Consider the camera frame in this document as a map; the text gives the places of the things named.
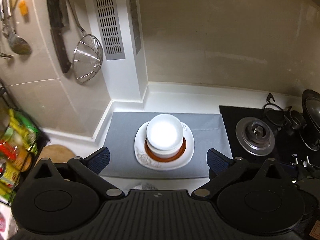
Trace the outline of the black gas stove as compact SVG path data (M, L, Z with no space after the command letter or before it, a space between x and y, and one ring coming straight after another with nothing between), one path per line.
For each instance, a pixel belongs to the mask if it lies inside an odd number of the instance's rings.
M302 113L291 106L280 107L272 94L268 94L266 103L261 108L221 105L219 110L233 157L243 157L254 164L263 163L267 158L274 158L281 163L292 181L301 189L316 197L319 196L319 150L312 151L302 138L303 128L306 126ZM272 129L275 146L269 155L263 157L252 155L238 142L236 125L245 117L258 118Z

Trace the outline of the orange silicone brush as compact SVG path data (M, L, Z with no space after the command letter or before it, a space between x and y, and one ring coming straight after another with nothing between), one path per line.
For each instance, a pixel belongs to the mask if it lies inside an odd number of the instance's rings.
M23 17L28 15L28 6L25 0L20 0L18 4L20 13Z

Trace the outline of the large white bowl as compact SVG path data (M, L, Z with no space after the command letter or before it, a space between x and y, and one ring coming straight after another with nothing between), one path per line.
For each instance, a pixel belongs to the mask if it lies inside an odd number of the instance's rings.
M171 114L159 114L147 124L146 140L155 153L174 153L181 147L183 138L183 125Z

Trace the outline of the snack packages rack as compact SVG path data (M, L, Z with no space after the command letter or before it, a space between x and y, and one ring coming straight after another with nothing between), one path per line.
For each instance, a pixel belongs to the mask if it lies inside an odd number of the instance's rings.
M1 203L10 206L50 139L1 81Z

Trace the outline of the metal ladle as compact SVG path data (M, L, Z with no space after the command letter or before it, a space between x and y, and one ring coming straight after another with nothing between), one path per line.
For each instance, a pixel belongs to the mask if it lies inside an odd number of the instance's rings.
M2 32L7 39L11 51L17 55L30 55L32 53L31 46L25 39L16 33L10 0L1 0L1 20L3 22Z

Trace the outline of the narrow side vent grille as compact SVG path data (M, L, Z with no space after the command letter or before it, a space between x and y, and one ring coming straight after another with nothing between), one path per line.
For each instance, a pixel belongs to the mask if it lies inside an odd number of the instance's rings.
M129 0L130 2L130 14L133 27L133 36L135 42L136 53L138 54L141 50L141 38L140 38L140 28L139 28L139 19L138 19L138 8L137 0Z

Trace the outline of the white floral square plate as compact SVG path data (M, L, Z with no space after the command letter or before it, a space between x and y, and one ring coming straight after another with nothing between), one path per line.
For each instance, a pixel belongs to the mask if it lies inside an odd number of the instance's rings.
M180 148L160 151L151 146L146 138L149 122L140 126L135 137L135 157L140 165L157 171L175 170L187 165L194 154L195 142L191 129L182 122L184 137Z

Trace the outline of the grey mat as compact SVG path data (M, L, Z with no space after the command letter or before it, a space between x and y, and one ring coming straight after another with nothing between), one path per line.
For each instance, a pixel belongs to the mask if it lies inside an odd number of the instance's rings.
M101 175L107 177L202 178L208 150L232 157L219 114L116 112L104 145L110 162Z

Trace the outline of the orange round plate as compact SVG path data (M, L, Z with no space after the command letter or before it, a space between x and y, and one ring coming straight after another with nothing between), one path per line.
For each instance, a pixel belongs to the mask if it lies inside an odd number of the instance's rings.
M178 158L180 158L184 154L186 147L187 147L187 142L186 142L186 139L184 138L181 147L178 150L176 150L174 153L159 154L159 153L155 153L151 150L151 148L149 147L149 145L147 143L147 140L144 143L144 148L145 148L147 155L151 159L153 159L155 161L159 161L160 163L168 163L168 162L177 160Z

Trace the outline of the metal mesh strainer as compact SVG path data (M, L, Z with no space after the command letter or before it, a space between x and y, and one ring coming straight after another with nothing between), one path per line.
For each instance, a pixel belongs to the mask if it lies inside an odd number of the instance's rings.
M67 0L76 26L81 32L81 40L73 53L73 72L77 83L83 85L91 80L102 67L104 52L100 41L92 34L86 33L76 14L73 0Z

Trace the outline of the black cleaver knife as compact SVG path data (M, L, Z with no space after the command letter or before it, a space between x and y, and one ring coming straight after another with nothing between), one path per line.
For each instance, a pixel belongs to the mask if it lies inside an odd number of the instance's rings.
M71 68L66 46L63 40L63 29L69 27L66 0L47 0L47 9L50 22L50 33L63 74L67 74Z

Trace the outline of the wooden cutting board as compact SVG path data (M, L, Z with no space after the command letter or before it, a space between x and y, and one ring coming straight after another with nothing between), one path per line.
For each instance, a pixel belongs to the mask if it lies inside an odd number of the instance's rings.
M42 149L36 163L42 158L50 158L53 163L66 163L69 159L74 157L75 154L66 146L47 145Z

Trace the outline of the grey vent grille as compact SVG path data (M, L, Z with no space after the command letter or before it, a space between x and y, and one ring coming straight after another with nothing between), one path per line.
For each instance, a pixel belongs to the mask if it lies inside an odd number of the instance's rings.
M125 59L116 0L93 0L93 4L106 59Z

